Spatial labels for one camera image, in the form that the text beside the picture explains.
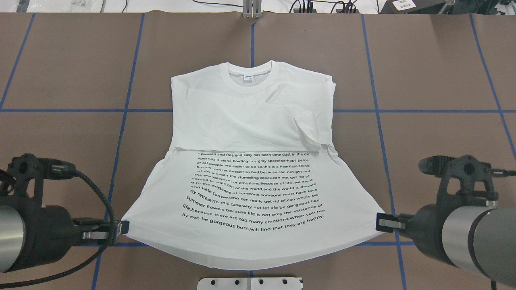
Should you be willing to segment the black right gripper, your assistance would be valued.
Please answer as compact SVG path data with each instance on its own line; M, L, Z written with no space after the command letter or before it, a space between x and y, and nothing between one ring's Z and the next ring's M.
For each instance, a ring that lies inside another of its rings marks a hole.
M404 237L413 240L415 246L424 255L455 266L446 255L442 242L444 222L455 209L458 209L458 207L438 207L437 204L429 204L423 206L414 215L408 213L400 213L399 215L377 213L376 230L388 233L403 233Z

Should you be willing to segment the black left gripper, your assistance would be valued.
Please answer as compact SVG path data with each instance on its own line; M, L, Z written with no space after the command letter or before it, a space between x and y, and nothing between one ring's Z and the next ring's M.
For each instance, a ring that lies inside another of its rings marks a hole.
M129 232L129 221L115 220L114 226L116 231L111 233L109 220L72 219L62 206L41 207L36 226L25 240L18 269L55 263L81 238L88 243L115 244L118 234Z

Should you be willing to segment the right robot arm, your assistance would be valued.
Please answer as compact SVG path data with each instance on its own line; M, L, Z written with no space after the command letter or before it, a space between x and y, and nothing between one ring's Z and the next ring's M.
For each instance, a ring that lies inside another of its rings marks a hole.
M414 215L377 213L376 230L398 232L429 258L514 288L515 209L461 206L444 217L439 213L435 204Z

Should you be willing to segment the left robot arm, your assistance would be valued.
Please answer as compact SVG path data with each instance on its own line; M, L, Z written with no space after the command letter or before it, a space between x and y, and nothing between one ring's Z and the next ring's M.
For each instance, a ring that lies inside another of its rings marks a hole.
M62 259L72 246L108 241L109 222L94 218L73 219L62 206L41 208L43 222L29 247L29 229L12 206L1 206L1 272L17 271Z

